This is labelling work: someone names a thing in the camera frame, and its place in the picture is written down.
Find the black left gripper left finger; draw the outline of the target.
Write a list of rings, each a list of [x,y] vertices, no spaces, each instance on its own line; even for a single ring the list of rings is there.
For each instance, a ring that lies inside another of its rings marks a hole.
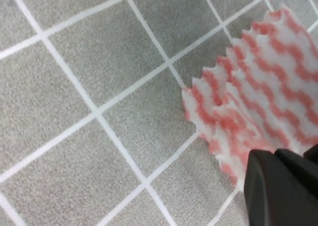
[[[250,151],[243,192],[251,226],[318,224],[318,199],[274,153]]]

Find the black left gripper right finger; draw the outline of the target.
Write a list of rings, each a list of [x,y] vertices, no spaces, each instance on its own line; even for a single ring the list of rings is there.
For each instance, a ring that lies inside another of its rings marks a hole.
[[[318,145],[303,153],[303,156],[287,149],[278,149],[274,155],[288,168],[296,179],[318,198]]]

